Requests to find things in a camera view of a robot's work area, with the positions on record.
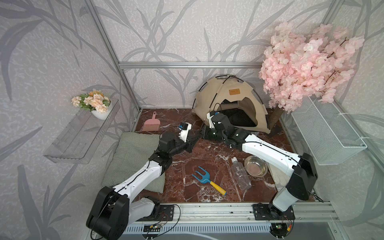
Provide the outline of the beige pet tent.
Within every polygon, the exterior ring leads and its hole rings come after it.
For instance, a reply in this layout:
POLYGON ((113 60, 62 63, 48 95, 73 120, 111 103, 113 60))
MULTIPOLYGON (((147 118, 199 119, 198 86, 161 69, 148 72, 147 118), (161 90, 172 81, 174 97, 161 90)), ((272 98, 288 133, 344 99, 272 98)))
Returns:
POLYGON ((235 127, 251 132, 271 132, 268 112, 260 96, 251 85, 236 76, 214 77, 199 89, 192 112, 208 125, 208 113, 212 111, 227 116, 235 127))

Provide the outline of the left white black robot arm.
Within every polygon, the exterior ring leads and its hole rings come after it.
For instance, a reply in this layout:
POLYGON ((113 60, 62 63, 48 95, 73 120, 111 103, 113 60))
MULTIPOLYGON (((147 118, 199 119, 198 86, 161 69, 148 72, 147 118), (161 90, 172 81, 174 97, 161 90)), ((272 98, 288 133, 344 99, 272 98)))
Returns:
POLYGON ((173 156, 192 152, 197 135, 165 133, 145 165, 124 182, 112 188, 103 187, 97 194, 86 226, 101 238, 117 240, 127 226, 150 215, 157 215, 157 202, 151 198, 135 201, 137 195, 172 164, 173 156))

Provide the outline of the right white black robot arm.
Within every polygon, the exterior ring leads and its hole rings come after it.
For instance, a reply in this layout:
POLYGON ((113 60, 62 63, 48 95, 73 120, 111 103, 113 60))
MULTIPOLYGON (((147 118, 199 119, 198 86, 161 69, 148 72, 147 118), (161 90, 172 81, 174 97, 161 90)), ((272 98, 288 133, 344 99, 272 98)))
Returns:
POLYGON ((318 179, 314 159, 303 153, 298 155, 269 144, 250 131, 234 127, 229 118, 219 112, 207 114, 209 125, 203 138, 225 143, 275 166, 290 179, 269 204, 269 212, 282 215, 298 200, 307 201, 318 179))

